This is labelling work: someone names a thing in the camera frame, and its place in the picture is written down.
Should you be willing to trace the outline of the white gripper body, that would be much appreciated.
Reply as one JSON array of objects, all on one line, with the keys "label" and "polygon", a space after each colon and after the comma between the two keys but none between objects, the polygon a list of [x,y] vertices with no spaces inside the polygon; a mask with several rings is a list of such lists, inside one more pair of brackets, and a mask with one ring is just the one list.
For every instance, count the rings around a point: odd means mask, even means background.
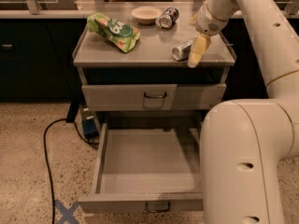
[{"label": "white gripper body", "polygon": [[200,34],[217,35],[228,23],[229,10],[204,2],[196,14],[195,29]]}]

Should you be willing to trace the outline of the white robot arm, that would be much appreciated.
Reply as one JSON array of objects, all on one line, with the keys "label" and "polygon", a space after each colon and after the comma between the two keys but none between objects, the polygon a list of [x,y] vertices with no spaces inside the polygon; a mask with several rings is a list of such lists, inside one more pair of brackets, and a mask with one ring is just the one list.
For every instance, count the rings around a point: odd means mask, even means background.
[{"label": "white robot arm", "polygon": [[214,106],[200,133],[206,224],[285,224],[278,163],[299,153],[299,36],[273,0],[206,0],[195,22],[216,35],[243,15],[265,99]]}]

